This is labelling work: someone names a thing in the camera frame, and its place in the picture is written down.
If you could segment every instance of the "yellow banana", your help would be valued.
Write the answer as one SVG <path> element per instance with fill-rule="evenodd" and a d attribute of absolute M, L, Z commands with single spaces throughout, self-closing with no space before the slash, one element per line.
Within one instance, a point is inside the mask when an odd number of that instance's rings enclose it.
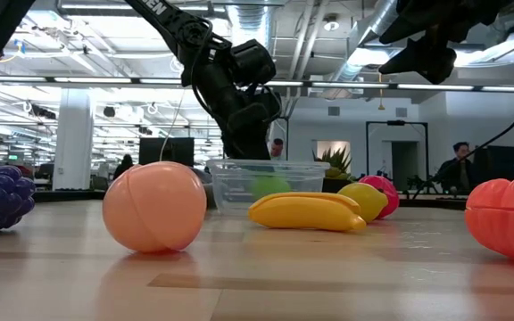
<path fill-rule="evenodd" d="M 249 219 L 271 228 L 361 230 L 366 222 L 354 200 L 334 193 L 275 193 L 249 208 Z"/>

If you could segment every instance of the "wooden table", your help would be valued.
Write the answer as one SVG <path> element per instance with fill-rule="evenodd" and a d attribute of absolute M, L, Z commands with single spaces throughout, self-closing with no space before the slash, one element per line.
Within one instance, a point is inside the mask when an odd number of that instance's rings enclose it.
<path fill-rule="evenodd" d="M 99 201 L 40 204 L 0 234 L 0 320 L 514 321 L 514 263 L 448 210 L 356 234 L 214 215 L 160 257 L 113 241 Z"/>

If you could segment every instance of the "clear plastic container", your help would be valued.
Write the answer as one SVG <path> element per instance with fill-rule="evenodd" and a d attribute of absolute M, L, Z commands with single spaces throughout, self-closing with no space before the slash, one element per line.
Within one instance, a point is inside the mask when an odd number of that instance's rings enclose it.
<path fill-rule="evenodd" d="M 325 162 L 208 160 L 213 196 L 223 215 L 247 215 L 261 197 L 281 192 L 321 192 Z"/>

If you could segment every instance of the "white pillar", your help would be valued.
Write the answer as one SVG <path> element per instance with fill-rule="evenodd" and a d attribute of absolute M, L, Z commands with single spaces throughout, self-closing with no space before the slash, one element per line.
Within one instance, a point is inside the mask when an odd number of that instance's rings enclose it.
<path fill-rule="evenodd" d="M 86 89 L 64 88 L 59 109 L 53 189 L 88 189 L 95 106 Z"/>

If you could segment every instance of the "person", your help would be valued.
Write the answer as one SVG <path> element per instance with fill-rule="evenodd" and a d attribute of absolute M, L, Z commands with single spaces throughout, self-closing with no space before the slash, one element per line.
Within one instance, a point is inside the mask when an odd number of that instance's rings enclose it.
<path fill-rule="evenodd" d="M 271 159 L 274 161 L 281 161 L 283 154 L 283 140 L 281 138 L 275 138 L 273 144 L 271 144 L 271 150 L 269 152 Z"/>
<path fill-rule="evenodd" d="M 442 188 L 445 192 L 466 194 L 477 185 L 475 171 L 470 160 L 463 160 L 469 154 L 469 143 L 459 142 L 453 146 L 455 158 L 442 164 L 438 173 Z"/>
<path fill-rule="evenodd" d="M 126 154 L 122 159 L 122 163 L 116 168 L 114 171 L 114 180 L 122 175 L 125 171 L 129 170 L 132 166 L 134 166 L 134 162 L 132 161 L 132 156 Z"/>

